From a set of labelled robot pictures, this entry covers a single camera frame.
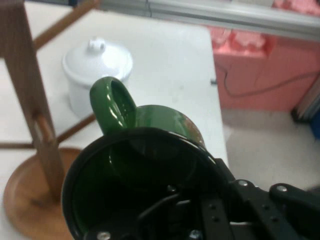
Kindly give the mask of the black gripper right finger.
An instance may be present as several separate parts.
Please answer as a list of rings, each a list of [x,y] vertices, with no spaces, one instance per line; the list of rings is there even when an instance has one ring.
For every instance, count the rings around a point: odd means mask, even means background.
[[[225,163],[215,160],[223,202],[232,222],[252,222],[269,240],[318,240],[320,198],[286,183],[265,191],[245,179],[236,179]]]

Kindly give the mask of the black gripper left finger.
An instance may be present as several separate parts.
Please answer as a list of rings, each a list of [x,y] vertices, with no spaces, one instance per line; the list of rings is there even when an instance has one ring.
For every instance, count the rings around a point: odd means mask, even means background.
[[[221,199],[201,198],[202,229],[205,240],[233,240],[225,206]]]

